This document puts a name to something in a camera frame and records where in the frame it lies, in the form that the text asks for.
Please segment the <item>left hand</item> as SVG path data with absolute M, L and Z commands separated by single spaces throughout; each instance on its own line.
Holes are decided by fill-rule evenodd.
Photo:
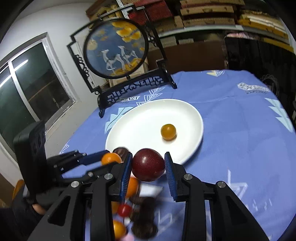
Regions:
M 40 204 L 34 203 L 34 204 L 28 204 L 29 210 L 34 215 L 40 215 L 43 216 L 47 212 L 46 209 L 44 209 Z

